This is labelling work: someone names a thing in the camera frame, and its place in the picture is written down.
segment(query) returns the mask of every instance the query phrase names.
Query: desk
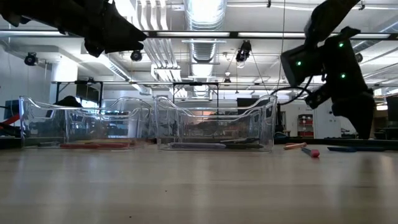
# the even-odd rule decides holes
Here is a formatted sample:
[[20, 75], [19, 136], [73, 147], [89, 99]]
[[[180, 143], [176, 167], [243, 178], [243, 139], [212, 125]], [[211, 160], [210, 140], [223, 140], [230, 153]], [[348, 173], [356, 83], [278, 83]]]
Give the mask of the desk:
[[397, 223], [398, 153], [0, 151], [0, 223]]

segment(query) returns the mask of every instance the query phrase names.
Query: black cable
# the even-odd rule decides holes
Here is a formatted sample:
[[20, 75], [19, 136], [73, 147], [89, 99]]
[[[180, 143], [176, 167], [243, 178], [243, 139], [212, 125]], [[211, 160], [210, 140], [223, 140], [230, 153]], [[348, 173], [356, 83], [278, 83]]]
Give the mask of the black cable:
[[310, 77], [310, 79], [308, 80], [308, 82], [307, 82], [307, 84], [305, 85], [305, 87], [300, 87], [300, 86], [295, 86], [295, 87], [292, 87], [292, 86], [283, 87], [283, 88], [279, 88], [279, 89], [277, 89], [277, 90], [274, 90], [274, 91], [271, 93], [271, 95], [274, 95], [274, 94], [276, 94], [278, 91], [281, 91], [281, 90], [301, 90], [301, 92], [300, 92], [297, 96], [295, 96], [293, 99], [289, 100], [288, 102], [281, 103], [280, 105], [287, 105], [287, 104], [289, 104], [289, 103], [291, 103], [291, 102], [297, 100], [300, 96], [303, 95], [304, 92], [306, 92], [306, 93], [308, 93], [309, 95], [311, 95], [312, 92], [311, 92], [310, 90], [308, 90], [307, 88], [308, 88], [308, 86], [309, 86], [310, 83], [311, 83], [312, 77], [313, 77], [313, 75]]

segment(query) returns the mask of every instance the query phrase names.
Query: clear plastic bin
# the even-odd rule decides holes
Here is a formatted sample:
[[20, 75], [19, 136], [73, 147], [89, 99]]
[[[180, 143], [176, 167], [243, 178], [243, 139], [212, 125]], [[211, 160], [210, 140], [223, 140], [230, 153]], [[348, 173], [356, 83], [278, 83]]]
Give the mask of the clear plastic bin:
[[19, 98], [23, 147], [132, 149], [149, 135], [152, 108], [120, 98], [107, 108], [71, 108]]
[[181, 108], [155, 98], [157, 144], [161, 150], [271, 151], [276, 96], [250, 107]]

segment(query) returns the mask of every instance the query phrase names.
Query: black clamp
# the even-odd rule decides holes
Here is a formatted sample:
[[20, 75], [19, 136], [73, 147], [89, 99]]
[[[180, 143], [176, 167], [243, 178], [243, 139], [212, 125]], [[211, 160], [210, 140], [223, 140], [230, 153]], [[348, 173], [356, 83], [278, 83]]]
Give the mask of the black clamp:
[[359, 8], [359, 10], [362, 11], [365, 9], [365, 7], [366, 7], [365, 3], [363, 3], [363, 1], [361, 1], [361, 7]]

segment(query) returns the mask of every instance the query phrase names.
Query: wooden table surface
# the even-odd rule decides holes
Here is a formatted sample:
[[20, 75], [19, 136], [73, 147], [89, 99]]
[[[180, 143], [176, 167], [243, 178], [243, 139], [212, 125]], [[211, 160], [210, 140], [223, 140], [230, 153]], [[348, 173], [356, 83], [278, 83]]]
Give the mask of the wooden table surface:
[[0, 223], [397, 223], [398, 154], [0, 151]]

